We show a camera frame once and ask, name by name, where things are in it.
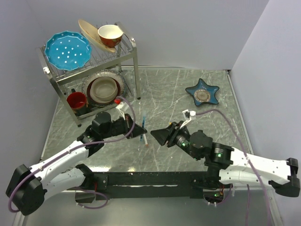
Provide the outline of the blue pen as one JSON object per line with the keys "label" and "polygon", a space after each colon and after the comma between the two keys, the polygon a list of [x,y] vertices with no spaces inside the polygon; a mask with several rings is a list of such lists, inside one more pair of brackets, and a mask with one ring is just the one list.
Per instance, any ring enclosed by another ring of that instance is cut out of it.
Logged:
{"label": "blue pen", "polygon": [[[146,115],[144,114],[144,115],[143,115],[143,120],[142,120],[142,123],[141,123],[141,127],[142,127],[142,128],[144,128],[145,120],[146,120]],[[144,134],[140,135],[140,141],[143,140],[143,135],[144,135]]]}

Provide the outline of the white marker with red end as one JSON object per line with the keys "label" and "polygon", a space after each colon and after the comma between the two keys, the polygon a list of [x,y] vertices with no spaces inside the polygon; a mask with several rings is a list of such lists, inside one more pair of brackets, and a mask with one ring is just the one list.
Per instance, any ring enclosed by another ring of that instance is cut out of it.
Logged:
{"label": "white marker with red end", "polygon": [[146,147],[149,147],[149,143],[148,143],[146,134],[143,134],[143,140],[144,140],[145,146],[146,146]]}

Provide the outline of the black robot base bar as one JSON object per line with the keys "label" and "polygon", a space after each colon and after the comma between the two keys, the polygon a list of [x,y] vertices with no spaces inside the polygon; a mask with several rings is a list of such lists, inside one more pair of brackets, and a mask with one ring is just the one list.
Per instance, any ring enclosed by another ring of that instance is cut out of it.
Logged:
{"label": "black robot base bar", "polygon": [[105,194],[109,199],[190,197],[202,199],[204,190],[229,188],[206,171],[95,172],[79,188]]}

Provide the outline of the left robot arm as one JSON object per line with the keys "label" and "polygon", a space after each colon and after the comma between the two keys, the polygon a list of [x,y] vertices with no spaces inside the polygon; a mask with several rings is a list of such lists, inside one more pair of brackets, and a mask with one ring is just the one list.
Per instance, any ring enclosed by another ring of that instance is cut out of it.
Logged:
{"label": "left robot arm", "polygon": [[97,183],[94,172],[79,161],[114,142],[113,137],[120,141],[146,133],[145,128],[136,124],[135,116],[125,114],[113,121],[109,113],[98,113],[68,147],[40,163],[30,167],[22,164],[15,169],[6,190],[9,211],[27,216],[61,191],[76,187],[92,192]]}

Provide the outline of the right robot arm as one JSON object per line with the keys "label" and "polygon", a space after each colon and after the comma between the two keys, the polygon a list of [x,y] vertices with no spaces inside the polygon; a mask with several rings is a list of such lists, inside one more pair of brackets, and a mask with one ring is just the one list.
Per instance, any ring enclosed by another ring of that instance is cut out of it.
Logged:
{"label": "right robot arm", "polygon": [[183,122],[173,122],[167,128],[152,130],[151,135],[160,145],[178,146],[195,160],[205,160],[206,182],[210,187],[227,185],[264,185],[279,195],[298,197],[301,191],[297,177],[298,161],[272,160],[220,143],[202,130],[189,133]]}

